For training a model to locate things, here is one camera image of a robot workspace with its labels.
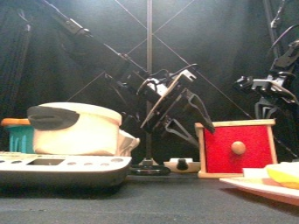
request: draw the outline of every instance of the handle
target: handle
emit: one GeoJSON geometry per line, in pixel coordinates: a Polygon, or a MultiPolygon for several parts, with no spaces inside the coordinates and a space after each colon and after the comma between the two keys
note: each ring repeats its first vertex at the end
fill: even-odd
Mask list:
{"type": "Polygon", "coordinates": [[[31,125],[38,130],[63,130],[81,119],[81,114],[66,108],[43,106],[30,107],[27,110],[31,125]]]}

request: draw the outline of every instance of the black curtain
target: black curtain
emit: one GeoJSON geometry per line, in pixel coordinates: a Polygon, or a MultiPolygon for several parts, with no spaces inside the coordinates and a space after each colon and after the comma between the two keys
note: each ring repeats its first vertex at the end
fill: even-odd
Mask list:
{"type": "MultiPolygon", "coordinates": [[[[118,52],[127,53],[141,67],[147,66],[146,0],[50,2],[91,30],[103,43],[118,52]]],[[[270,2],[277,13],[281,1],[270,2]]],[[[5,48],[0,58],[5,76],[0,118],[26,117],[31,106],[66,101],[95,104],[118,112],[127,111],[134,105],[143,118],[146,104],[130,100],[127,105],[102,75],[102,69],[82,66],[71,59],[71,42],[34,1],[0,3],[0,46],[5,48]],[[31,35],[25,32],[29,25],[33,27],[31,35]],[[30,36],[25,58],[22,49],[30,36]],[[17,53],[26,60],[25,63],[17,59],[17,53]],[[7,72],[13,68],[19,72],[7,72]]],[[[298,23],[296,9],[298,2],[290,1],[280,33],[298,23]]],[[[296,38],[298,34],[293,32],[285,38],[285,47],[296,38]]],[[[268,56],[270,46],[264,1],[154,0],[154,73],[163,68],[174,73],[189,63],[199,65],[201,73],[191,90],[201,96],[214,122],[256,117],[256,103],[261,96],[240,93],[233,84],[242,75],[261,79],[268,77],[274,61],[274,55],[268,56]]],[[[189,118],[186,120],[194,134],[193,123],[189,123],[189,118]]],[[[138,163],[146,156],[146,133],[138,123],[133,125],[130,133],[142,138],[141,146],[134,151],[134,163],[138,163]]],[[[153,147],[154,159],[159,163],[178,157],[199,159],[199,150],[175,136],[154,135],[153,147]]]]}

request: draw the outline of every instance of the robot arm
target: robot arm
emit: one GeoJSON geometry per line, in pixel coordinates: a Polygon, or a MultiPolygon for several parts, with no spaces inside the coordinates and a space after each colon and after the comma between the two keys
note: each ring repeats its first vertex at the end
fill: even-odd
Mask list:
{"type": "Polygon", "coordinates": [[[151,133],[158,127],[163,126],[166,131],[177,134],[177,136],[194,144],[195,140],[187,133],[187,130],[179,122],[171,118],[173,109],[179,108],[183,104],[185,108],[191,108],[191,112],[199,118],[198,121],[202,122],[203,126],[207,127],[211,132],[214,131],[211,119],[202,100],[199,100],[199,96],[195,97],[195,94],[193,94],[187,88],[197,79],[189,68],[183,70],[183,73],[179,75],[177,74],[175,79],[169,79],[166,86],[165,82],[155,80],[153,75],[127,55],[118,53],[109,45],[101,43],[93,36],[90,30],[85,29],[77,21],[63,15],[53,4],[46,0],[35,0],[35,3],[41,10],[45,11],[57,22],[58,29],[69,35],[74,43],[70,56],[81,64],[106,70],[106,73],[111,76],[111,79],[118,85],[131,89],[135,95],[142,95],[146,100],[154,104],[154,110],[142,125],[142,128],[147,132],[151,133]],[[167,95],[159,93],[159,87],[167,92],[167,95]]]}

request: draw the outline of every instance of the table surface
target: table surface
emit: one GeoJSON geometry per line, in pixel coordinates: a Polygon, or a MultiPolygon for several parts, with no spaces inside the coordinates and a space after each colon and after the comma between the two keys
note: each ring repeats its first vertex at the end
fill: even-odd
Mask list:
{"type": "Polygon", "coordinates": [[[299,207],[194,174],[110,189],[0,189],[0,223],[298,223],[299,207]]]}

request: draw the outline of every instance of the wire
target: wire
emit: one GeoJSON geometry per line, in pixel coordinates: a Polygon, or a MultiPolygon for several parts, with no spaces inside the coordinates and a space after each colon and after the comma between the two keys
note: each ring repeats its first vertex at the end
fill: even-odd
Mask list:
{"type": "Polygon", "coordinates": [[[282,38],[286,36],[286,34],[288,34],[294,28],[297,28],[298,26],[299,26],[299,24],[296,24],[296,25],[290,26],[290,27],[286,29],[286,31],[284,32],[284,34],[280,36],[280,38],[277,39],[276,43],[274,43],[273,46],[270,47],[269,52],[268,52],[268,55],[269,55],[270,52],[274,50],[274,48],[276,48],[278,42],[282,40],[282,38]]]}

